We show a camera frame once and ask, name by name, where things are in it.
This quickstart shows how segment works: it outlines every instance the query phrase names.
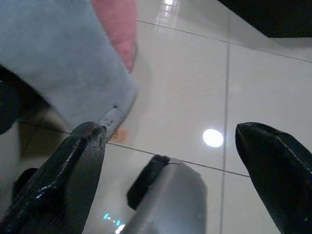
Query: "blue led light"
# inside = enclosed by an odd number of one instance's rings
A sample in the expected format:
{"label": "blue led light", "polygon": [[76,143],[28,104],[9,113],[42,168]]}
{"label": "blue led light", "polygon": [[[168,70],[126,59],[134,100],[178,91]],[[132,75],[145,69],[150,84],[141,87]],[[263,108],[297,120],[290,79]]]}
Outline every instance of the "blue led light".
{"label": "blue led light", "polygon": [[109,216],[109,213],[107,213],[106,215],[104,215],[103,219],[107,219],[108,216]]}

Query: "grey towel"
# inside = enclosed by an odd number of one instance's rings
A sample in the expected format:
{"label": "grey towel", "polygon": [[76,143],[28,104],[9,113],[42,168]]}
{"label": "grey towel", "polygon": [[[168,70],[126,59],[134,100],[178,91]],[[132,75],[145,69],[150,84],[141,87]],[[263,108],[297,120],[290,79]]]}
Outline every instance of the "grey towel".
{"label": "grey towel", "polygon": [[137,93],[88,0],[2,0],[0,64],[73,129],[93,121],[110,136]]}

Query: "white tile floor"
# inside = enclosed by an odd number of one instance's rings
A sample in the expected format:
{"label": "white tile floor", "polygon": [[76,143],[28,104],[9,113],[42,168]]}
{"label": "white tile floor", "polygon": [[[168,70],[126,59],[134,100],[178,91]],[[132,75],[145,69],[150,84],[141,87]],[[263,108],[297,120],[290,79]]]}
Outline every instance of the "white tile floor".
{"label": "white tile floor", "polygon": [[[110,228],[105,213],[131,217],[125,193],[152,154],[201,173],[208,234],[279,233],[239,159],[234,130],[239,122],[266,123],[312,151],[312,39],[269,39],[217,0],[138,0],[138,11],[140,91],[121,126],[127,143],[107,145],[84,233]],[[51,109],[25,122],[19,172],[43,163],[69,133]],[[207,146],[206,129],[218,130],[224,144]]]}

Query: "pink fabric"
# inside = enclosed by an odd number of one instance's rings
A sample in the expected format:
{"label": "pink fabric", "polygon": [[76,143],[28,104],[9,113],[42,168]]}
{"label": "pink fabric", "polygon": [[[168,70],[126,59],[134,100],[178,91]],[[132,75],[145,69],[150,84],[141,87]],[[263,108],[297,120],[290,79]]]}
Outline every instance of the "pink fabric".
{"label": "pink fabric", "polygon": [[136,0],[92,0],[93,7],[113,47],[132,71],[137,41]]}

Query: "orange label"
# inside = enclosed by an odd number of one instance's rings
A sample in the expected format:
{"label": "orange label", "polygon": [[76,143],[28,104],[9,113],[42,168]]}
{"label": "orange label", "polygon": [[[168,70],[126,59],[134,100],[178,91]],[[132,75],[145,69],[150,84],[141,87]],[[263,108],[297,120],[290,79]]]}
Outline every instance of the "orange label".
{"label": "orange label", "polygon": [[112,138],[110,139],[113,142],[126,144],[127,138],[128,138],[129,131],[126,129],[118,128],[114,134],[112,135]]}

